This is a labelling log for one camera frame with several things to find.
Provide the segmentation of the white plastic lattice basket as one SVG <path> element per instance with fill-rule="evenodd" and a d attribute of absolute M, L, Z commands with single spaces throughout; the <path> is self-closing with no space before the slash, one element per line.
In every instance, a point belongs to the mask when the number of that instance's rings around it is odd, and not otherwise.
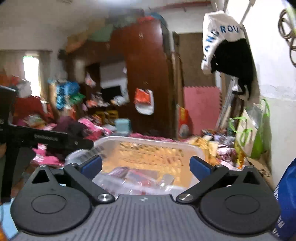
<path fill-rule="evenodd" d="M 200 148 L 186 143 L 110 136 L 97 140 L 91 150 L 71 153 L 65 163 L 82 164 L 95 155 L 102 158 L 102 170 L 92 181 L 115 197 L 120 194 L 176 197 L 199 183 L 190 171 L 191 157 L 204 158 Z M 129 169 L 159 171 L 158 185 L 142 187 L 126 181 Z"/>

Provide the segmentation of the red orange printed bag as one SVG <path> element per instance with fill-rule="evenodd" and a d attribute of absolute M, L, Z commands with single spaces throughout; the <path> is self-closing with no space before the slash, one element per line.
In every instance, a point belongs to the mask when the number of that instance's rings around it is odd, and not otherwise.
<path fill-rule="evenodd" d="M 191 135 L 191 119 L 187 109 L 177 105 L 177 137 L 179 140 Z"/>

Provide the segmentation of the red packet in plastic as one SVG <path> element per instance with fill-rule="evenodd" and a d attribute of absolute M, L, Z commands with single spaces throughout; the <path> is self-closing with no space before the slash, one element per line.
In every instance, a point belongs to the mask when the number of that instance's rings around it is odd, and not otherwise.
<path fill-rule="evenodd" d="M 144 169 L 129 169 L 125 175 L 126 181 L 142 187 L 158 185 L 159 171 Z"/>

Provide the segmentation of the green white shopping bag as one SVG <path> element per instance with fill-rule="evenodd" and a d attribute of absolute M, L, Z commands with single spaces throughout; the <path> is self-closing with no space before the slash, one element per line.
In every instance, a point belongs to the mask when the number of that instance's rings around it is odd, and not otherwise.
<path fill-rule="evenodd" d="M 259 159 L 270 150 L 270 108 L 265 98 L 244 109 L 240 117 L 229 119 L 229 128 L 247 157 Z"/>

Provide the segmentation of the teal box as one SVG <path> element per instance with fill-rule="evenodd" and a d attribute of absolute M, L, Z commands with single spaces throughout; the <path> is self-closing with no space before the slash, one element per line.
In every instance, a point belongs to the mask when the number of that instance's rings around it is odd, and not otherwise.
<path fill-rule="evenodd" d="M 116 133 L 119 135 L 128 136 L 132 133 L 132 126 L 130 119 L 118 118 L 115 120 Z"/>

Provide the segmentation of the magenta floral quilt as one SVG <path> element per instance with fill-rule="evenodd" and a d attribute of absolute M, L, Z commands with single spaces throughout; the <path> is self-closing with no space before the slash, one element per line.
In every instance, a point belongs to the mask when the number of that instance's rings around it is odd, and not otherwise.
<path fill-rule="evenodd" d="M 175 142 L 175 140 L 173 140 L 171 138 L 148 136 L 148 135 L 142 135 L 140 133 L 131 133 L 129 135 L 129 137 L 131 137 L 131 138 L 141 138 L 141 139 L 153 140 L 153 141 L 162 141 L 162 142 Z"/>

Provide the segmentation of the pink foam mat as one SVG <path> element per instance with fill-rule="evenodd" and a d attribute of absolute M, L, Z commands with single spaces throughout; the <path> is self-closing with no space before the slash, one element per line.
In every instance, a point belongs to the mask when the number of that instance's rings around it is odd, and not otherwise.
<path fill-rule="evenodd" d="M 193 135 L 215 129 L 221 109 L 221 91 L 215 86 L 184 87 L 185 109 L 192 122 Z"/>

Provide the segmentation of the blue shopping bag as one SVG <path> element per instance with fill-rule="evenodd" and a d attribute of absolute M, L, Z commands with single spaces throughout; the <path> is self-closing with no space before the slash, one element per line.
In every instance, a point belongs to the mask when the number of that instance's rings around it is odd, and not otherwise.
<path fill-rule="evenodd" d="M 289 240 L 295 236 L 295 159 L 274 190 L 274 197 L 280 206 L 280 216 L 273 234 L 281 240 Z"/>

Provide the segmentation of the metal crutches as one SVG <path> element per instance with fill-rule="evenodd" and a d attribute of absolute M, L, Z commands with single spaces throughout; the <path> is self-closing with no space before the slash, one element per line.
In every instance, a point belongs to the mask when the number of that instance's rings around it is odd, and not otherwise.
<path fill-rule="evenodd" d="M 235 99 L 235 94 L 233 93 L 232 89 L 237 84 L 238 78 L 224 74 L 221 77 L 221 84 L 222 84 L 223 90 L 226 89 L 227 81 L 229 81 L 229 85 L 227 87 L 227 93 L 224 96 L 222 109 L 220 111 L 220 114 L 216 123 L 216 128 L 218 130 L 227 128 L 228 119 L 230 117 L 230 112 L 231 112 L 231 105 Z"/>

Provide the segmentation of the dark red wooden wardrobe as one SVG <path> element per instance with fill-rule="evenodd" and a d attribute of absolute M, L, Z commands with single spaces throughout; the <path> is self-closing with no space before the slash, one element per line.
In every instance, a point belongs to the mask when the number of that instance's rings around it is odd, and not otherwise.
<path fill-rule="evenodd" d="M 124 61 L 130 102 L 119 109 L 121 118 L 132 122 L 136 133 L 156 133 L 161 137 L 175 135 L 173 70 L 168 29 L 160 20 L 131 24 L 112 32 L 109 42 L 87 40 L 66 56 L 70 80 L 83 82 L 86 73 L 99 81 L 103 64 Z M 136 89 L 149 89 L 154 95 L 154 112 L 144 115 L 134 104 Z"/>

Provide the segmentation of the red and white plastic bag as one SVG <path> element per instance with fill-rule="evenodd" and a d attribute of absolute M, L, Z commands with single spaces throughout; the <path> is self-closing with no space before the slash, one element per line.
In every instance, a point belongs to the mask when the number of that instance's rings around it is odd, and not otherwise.
<path fill-rule="evenodd" d="M 152 115 L 154 113 L 154 95 L 149 89 L 136 88 L 134 95 L 135 109 L 143 115 Z"/>

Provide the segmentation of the white DANGROUS tote bag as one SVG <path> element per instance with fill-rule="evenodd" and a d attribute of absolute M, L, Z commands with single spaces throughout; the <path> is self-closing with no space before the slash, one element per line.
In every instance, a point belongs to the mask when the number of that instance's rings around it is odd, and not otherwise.
<path fill-rule="evenodd" d="M 223 11 L 206 13 L 203 19 L 203 60 L 201 70 L 216 71 L 238 78 L 232 91 L 240 99 L 259 103 L 253 57 L 241 26 Z"/>

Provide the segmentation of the brown wooden board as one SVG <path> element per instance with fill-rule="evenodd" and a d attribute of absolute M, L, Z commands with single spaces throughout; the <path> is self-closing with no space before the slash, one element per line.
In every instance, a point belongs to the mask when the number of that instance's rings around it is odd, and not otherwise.
<path fill-rule="evenodd" d="M 216 85 L 215 75 L 205 75 L 201 70 L 203 60 L 202 33 L 173 32 L 175 52 L 181 60 L 183 82 L 185 87 Z"/>

